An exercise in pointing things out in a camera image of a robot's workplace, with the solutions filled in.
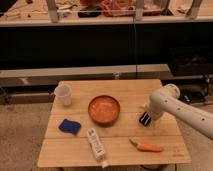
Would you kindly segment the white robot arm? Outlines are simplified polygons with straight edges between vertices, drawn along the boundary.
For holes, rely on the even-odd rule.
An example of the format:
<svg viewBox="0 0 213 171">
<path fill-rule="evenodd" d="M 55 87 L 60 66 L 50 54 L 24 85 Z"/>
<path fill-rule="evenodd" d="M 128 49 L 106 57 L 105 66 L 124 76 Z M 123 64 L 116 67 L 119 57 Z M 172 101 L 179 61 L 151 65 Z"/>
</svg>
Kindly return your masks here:
<svg viewBox="0 0 213 171">
<path fill-rule="evenodd" d="M 154 90 L 145 106 L 147 121 L 143 125 L 148 126 L 151 120 L 157 120 L 168 112 L 213 140 L 213 114 L 185 104 L 178 100 L 179 97 L 180 89 L 174 84 Z"/>
</svg>

